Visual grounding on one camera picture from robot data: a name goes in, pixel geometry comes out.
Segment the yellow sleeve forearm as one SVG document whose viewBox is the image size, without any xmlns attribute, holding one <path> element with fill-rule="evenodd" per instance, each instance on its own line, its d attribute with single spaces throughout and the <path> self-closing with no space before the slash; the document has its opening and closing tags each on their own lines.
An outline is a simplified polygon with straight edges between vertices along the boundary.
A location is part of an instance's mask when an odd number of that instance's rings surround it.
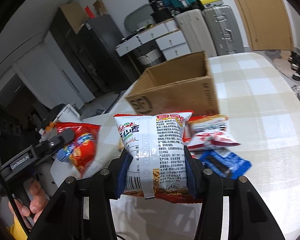
<svg viewBox="0 0 300 240">
<path fill-rule="evenodd" d="M 27 240 L 27 235 L 16 216 L 13 216 L 13 221 L 14 223 L 10 227 L 11 235 L 14 237 L 15 240 Z"/>
</svg>

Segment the person's left hand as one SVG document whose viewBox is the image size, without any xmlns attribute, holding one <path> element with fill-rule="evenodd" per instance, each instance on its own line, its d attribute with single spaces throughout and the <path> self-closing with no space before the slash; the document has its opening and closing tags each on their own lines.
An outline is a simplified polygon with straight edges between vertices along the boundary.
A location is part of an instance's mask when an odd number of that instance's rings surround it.
<svg viewBox="0 0 300 240">
<path fill-rule="evenodd" d="M 26 204 L 19 198 L 14 197 L 14 200 L 25 225 L 31 230 L 33 224 L 38 220 L 43 209 L 46 207 L 48 200 L 40 183 L 33 178 L 25 182 L 25 191 L 26 196 L 30 199 L 29 204 Z"/>
</svg>

